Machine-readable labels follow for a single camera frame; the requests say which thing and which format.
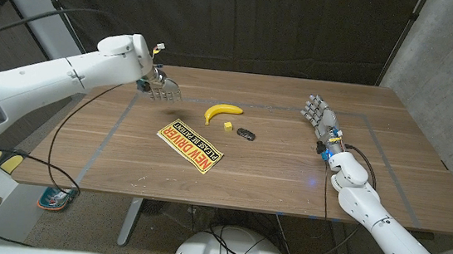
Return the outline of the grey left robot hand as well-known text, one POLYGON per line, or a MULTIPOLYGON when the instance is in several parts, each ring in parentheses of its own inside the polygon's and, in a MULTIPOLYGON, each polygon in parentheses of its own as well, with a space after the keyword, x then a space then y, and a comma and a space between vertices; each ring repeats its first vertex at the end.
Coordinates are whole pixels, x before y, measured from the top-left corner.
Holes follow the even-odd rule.
POLYGON ((174 102, 182 99, 178 84, 156 67, 141 79, 136 80, 136 86, 141 93, 152 100, 174 102))

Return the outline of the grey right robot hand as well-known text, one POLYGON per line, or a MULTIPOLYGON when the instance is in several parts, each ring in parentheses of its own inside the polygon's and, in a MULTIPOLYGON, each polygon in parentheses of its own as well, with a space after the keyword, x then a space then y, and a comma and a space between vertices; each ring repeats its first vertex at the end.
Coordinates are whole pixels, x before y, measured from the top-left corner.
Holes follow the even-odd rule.
POLYGON ((328 156, 344 152, 343 133, 334 111, 319 95, 311 95, 300 111, 314 127, 315 136, 328 156))

